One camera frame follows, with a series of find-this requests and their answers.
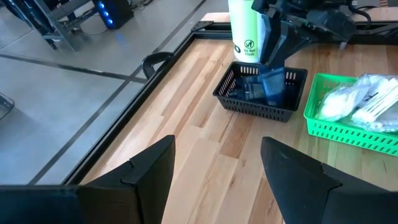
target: black handle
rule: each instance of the black handle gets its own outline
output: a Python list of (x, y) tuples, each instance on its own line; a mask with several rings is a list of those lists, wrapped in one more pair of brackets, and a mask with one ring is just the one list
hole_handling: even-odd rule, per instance
[(146, 58), (142, 60), (141, 66), (142, 66), (142, 71), (144, 71), (144, 75), (147, 79), (149, 79), (151, 76), (153, 76), (156, 71), (154, 69), (154, 65), (156, 65), (159, 62), (164, 63), (157, 69), (157, 70), (162, 70), (172, 59), (174, 58), (174, 54), (171, 52), (157, 52), (148, 55)]

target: gray floor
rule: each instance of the gray floor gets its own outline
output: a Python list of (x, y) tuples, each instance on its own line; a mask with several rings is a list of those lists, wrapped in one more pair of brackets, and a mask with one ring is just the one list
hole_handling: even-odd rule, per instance
[[(127, 78), (161, 43), (162, 50), (173, 51), (207, 12), (226, 11), (227, 1), (154, 0), (119, 30), (88, 35), (106, 29), (98, 16), (92, 17), (81, 26), (85, 34), (76, 36), (84, 44), (73, 52), (62, 42), (54, 51), (37, 31), (2, 8), (0, 53)], [(174, 37), (164, 42), (173, 31)], [(59, 184), (143, 86), (131, 82), (122, 89), (124, 82), (0, 57), (0, 92), (16, 102), (0, 120), (0, 184)]]

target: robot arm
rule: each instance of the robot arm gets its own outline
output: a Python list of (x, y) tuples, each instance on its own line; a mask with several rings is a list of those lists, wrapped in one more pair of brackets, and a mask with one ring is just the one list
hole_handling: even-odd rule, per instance
[(289, 56), (320, 39), (349, 41), (356, 26), (339, 11), (342, 5), (351, 1), (254, 0), (252, 8), (262, 14), (266, 27), (260, 62), (281, 67)]

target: aluminum frame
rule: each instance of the aluminum frame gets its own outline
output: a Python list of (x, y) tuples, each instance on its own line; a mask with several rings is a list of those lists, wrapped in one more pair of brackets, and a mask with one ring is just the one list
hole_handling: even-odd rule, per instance
[[(365, 22), (357, 22), (356, 24), (359, 31), (354, 35), (351, 41), (348, 42), (348, 44), (398, 45), (398, 37), (396, 36), (398, 33), (398, 21), (373, 22), (371, 29), (367, 31), (360, 30), (366, 25)], [(231, 23), (199, 21), (193, 26), (191, 32), (174, 50), (173, 57), (170, 57), (170, 54), (164, 54), (164, 52), (157, 52), (150, 55), (151, 57), (144, 59), (142, 63), (146, 66), (152, 65), (153, 68), (153, 65), (158, 63), (160, 60), (159, 57), (156, 57), (157, 55), (159, 56), (160, 54), (163, 54), (167, 56), (167, 58), (164, 58), (167, 62), (161, 65), (158, 70), (144, 70), (145, 75), (149, 78), (147, 83), (118, 116), (112, 126), (102, 135), (86, 156), (62, 182), (62, 184), (79, 184), (81, 182), (84, 176), (90, 171), (96, 161), (102, 156), (104, 151), (107, 150), (109, 145), (118, 136), (125, 125), (130, 121), (141, 105), (146, 101), (157, 85), (168, 74), (170, 69), (175, 65), (195, 39), (232, 40)], [(333, 39), (323, 40), (321, 43), (340, 44), (340, 42)]]

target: wooden table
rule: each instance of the wooden table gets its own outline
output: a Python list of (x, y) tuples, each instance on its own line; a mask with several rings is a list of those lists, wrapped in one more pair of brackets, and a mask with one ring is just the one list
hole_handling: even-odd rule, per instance
[[(374, 19), (391, 19), (389, 10), (373, 9), (371, 14)], [(228, 21), (229, 16), (211, 13), (203, 19)], [(398, 190), (398, 157), (309, 136), (303, 117), (315, 73), (398, 74), (397, 58), (398, 47), (390, 46), (349, 45), (339, 51), (335, 45), (313, 45), (297, 52), (287, 66), (307, 69), (307, 83), (298, 111), (288, 123), (280, 123), (224, 110), (212, 92), (234, 60), (232, 42), (196, 40), (85, 182), (174, 134), (175, 173), (164, 224), (282, 223), (260, 158), (261, 138), (271, 136), (339, 170)]]

